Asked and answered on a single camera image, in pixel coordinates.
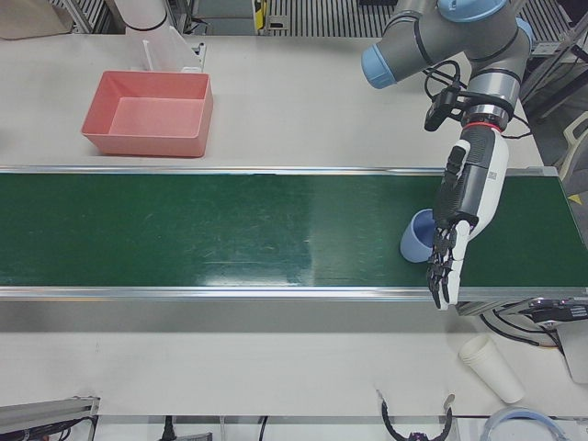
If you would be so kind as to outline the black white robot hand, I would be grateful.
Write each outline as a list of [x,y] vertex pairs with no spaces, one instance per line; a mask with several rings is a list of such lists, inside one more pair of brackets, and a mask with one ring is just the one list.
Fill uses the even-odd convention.
[[426,273],[439,310],[458,303],[468,244],[495,215],[508,160],[501,132],[486,123],[466,125],[448,156],[435,196],[433,251]]

